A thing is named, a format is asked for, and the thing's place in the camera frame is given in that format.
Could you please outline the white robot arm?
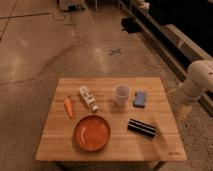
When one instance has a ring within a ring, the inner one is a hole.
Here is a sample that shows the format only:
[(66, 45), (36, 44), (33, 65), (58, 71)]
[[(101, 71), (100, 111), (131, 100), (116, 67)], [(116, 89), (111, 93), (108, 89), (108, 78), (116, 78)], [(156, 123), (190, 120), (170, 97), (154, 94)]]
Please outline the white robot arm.
[(179, 120), (187, 117), (191, 104), (198, 101), (205, 90), (213, 93), (213, 60), (197, 60), (189, 65), (186, 79), (177, 87)]

